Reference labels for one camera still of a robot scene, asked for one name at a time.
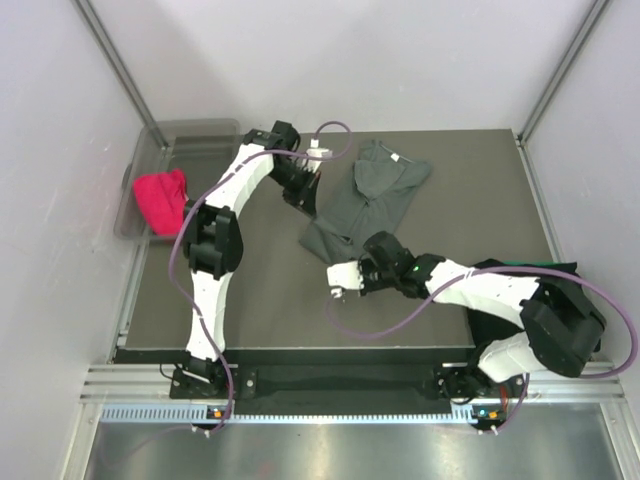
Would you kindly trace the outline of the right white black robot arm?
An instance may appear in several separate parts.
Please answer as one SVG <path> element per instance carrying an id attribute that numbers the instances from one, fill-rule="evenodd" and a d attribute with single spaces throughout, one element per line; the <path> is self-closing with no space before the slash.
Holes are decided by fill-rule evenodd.
<path id="1" fill-rule="evenodd" d="M 487 396 L 516 375 L 548 370 L 579 377 L 606 327 L 599 310 L 575 276 L 479 272 L 434 254 L 413 255 L 382 231 L 364 244 L 359 269 L 364 293 L 393 288 L 408 298 L 466 308 L 482 320 L 510 325 L 480 342 L 466 380 Z"/>

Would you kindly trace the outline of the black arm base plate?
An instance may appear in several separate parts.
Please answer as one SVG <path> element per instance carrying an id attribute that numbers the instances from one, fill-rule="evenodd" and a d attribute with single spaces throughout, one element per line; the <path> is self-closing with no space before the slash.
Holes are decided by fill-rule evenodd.
<path id="1" fill-rule="evenodd" d="M 520 377 L 489 380 L 467 347 L 229 349 L 221 360 L 224 394 L 184 370 L 188 359 L 176 351 L 163 361 L 176 369 L 172 397 L 231 395 L 240 413 L 423 412 L 449 402 L 515 399 L 524 389 Z"/>

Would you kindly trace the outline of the grey t shirt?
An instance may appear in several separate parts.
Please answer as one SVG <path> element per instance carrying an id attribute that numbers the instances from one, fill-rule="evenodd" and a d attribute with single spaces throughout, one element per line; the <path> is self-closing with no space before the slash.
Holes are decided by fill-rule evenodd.
<path id="1" fill-rule="evenodd" d="M 396 231 L 431 171 L 428 162 L 409 159 L 379 140 L 361 143 L 300 245 L 327 265 L 360 257 L 371 236 Z"/>

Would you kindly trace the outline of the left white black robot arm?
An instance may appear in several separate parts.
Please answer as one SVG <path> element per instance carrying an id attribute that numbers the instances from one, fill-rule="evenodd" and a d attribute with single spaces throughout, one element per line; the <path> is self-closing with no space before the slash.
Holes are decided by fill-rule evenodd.
<path id="1" fill-rule="evenodd" d="M 189 359 L 182 368 L 192 374 L 192 384 L 205 396 L 224 394 L 228 388 L 220 353 L 225 348 L 227 292 L 244 253 L 241 210 L 260 182 L 270 178 L 282 187 L 287 204 L 309 217 L 316 214 L 319 163 L 295 159 L 291 154 L 299 145 L 300 134 L 283 121 L 269 131 L 250 130 L 216 189 L 202 203 L 193 200 L 185 206 L 189 224 L 181 244 L 196 307 L 186 347 Z"/>

